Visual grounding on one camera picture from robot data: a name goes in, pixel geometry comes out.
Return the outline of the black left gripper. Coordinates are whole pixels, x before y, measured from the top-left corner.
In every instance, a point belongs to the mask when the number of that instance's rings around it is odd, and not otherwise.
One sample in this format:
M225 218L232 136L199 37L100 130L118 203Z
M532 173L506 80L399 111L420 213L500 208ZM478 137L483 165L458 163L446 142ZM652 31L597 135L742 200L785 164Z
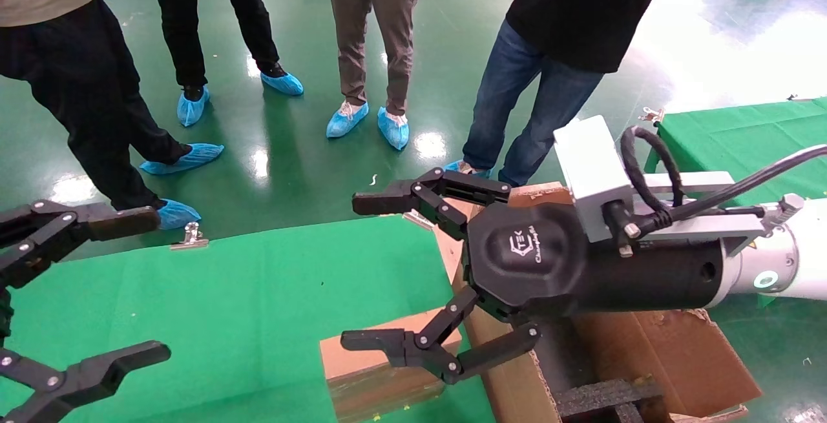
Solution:
M1 215L1 285L21 289L86 242L120 240L160 228L152 207L115 211L103 203L67 206L36 200ZM0 291L1 340L11 335L11 294ZM113 396L125 376L171 358L168 346L146 341L88 357L59 371L2 349L3 378L32 389L3 422L59 422L70 412Z

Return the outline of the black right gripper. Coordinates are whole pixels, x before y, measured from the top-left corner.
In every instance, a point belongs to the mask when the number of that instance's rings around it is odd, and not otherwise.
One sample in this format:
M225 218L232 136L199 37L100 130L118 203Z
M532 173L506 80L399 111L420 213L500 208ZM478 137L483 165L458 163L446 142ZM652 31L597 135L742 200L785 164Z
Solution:
M572 205L511 207L505 205L511 190L499 181L432 168L416 179L391 181L378 192L354 193L355 214L416 211L453 240L466 239L466 278L472 287L462 288L417 333L343 331L343 349L381 351L391 367L420 367L453 385L528 353L541 336L538 326L528 323L453 355L443 344L476 306L502 321L698 309L711 304L720 290L724 253L719 242L655 241L625 257L611 241L591 243ZM447 199L486 208L468 222Z

